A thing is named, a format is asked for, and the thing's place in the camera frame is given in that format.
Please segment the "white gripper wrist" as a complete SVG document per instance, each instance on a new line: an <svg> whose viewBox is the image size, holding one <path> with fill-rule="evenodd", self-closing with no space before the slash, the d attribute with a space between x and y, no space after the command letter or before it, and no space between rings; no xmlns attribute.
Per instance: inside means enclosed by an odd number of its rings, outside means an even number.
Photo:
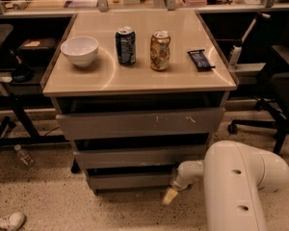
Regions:
<svg viewBox="0 0 289 231"><path fill-rule="evenodd" d="M175 172L171 176L171 187L167 188L162 203L169 205L177 197L178 192L184 191L192 184L192 179Z"/></svg>

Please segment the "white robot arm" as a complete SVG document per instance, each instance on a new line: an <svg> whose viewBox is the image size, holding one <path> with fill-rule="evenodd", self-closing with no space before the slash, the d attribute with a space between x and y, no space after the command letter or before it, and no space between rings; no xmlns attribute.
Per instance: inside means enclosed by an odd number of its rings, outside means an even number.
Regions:
<svg viewBox="0 0 289 231"><path fill-rule="evenodd" d="M289 185L289 166L275 153L236 141L213 143L202 161L185 161L174 170L163 198L203 179L207 231L268 231L259 194Z"/></svg>

